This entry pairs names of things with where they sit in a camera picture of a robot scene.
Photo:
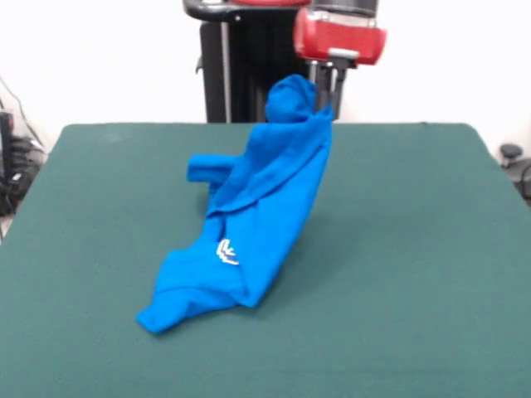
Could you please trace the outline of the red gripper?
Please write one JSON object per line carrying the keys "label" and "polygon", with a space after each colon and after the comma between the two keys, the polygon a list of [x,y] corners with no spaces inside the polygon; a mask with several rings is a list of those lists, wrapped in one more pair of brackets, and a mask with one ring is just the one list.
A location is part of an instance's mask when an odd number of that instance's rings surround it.
{"label": "red gripper", "polygon": [[368,17],[301,8],[293,28],[295,54],[306,60],[326,61],[318,64],[316,72],[316,110],[331,102],[334,119],[340,116],[348,67],[337,64],[333,68],[328,60],[344,58],[373,66],[378,63],[386,41],[387,31],[375,26]]}

